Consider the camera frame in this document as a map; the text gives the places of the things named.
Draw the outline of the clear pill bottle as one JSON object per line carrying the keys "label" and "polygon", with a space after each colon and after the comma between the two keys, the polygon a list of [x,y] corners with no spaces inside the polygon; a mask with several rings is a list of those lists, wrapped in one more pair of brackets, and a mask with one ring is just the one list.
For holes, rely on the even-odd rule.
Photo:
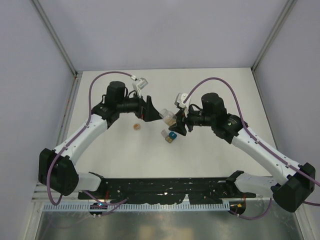
{"label": "clear pill bottle", "polygon": [[162,109],[159,112],[159,115],[162,118],[163,122],[169,127],[175,125],[177,122],[177,116],[166,108]]}

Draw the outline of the orange bottle cap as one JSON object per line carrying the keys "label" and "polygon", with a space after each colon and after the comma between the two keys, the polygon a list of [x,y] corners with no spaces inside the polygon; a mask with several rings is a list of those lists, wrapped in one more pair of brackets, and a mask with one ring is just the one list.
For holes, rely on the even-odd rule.
{"label": "orange bottle cap", "polygon": [[133,129],[134,129],[135,131],[139,131],[139,130],[141,129],[141,125],[140,125],[139,123],[135,123],[135,124],[133,125]]}

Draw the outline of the grey pill box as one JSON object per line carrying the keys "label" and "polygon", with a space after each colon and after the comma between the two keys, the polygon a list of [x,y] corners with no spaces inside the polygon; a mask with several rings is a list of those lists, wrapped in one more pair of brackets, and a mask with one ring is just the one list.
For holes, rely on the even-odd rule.
{"label": "grey pill box", "polygon": [[161,131],[161,135],[165,139],[165,141],[168,142],[169,144],[171,144],[174,140],[172,136],[165,129]]}

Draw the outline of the blue pill box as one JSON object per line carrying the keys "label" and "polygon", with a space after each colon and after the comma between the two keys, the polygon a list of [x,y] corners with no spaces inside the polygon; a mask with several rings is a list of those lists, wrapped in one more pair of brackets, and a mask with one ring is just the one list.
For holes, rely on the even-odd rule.
{"label": "blue pill box", "polygon": [[177,134],[173,131],[170,131],[169,134],[168,134],[168,137],[172,140],[175,140],[177,138]]}

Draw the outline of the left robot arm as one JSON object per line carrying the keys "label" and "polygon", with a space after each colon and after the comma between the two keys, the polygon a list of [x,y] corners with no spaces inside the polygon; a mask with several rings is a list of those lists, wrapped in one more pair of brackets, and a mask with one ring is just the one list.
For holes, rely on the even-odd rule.
{"label": "left robot arm", "polygon": [[45,148],[39,155],[38,180],[43,185],[68,196],[74,191],[89,191],[96,199],[102,199],[107,187],[102,176],[96,173],[78,173],[76,164],[84,151],[102,133],[119,119],[120,114],[133,113],[144,122],[160,120],[151,96],[143,98],[141,91],[148,84],[144,78],[137,79],[132,86],[135,94],[130,97],[125,84],[112,81],[106,94],[92,107],[88,120],[67,140],[53,150]]}

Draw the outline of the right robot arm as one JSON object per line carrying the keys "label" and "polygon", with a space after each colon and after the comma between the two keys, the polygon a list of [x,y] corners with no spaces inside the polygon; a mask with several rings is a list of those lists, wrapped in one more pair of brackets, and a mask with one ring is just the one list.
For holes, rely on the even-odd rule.
{"label": "right robot arm", "polygon": [[315,168],[309,163],[301,165],[267,144],[239,116],[227,112],[218,94],[203,95],[202,108],[197,110],[188,97],[186,93],[177,95],[178,112],[170,131],[186,136],[194,127],[210,127],[218,138],[248,154],[270,174],[234,172],[226,185],[230,196],[253,193],[272,198],[282,209],[293,213],[314,191]]}

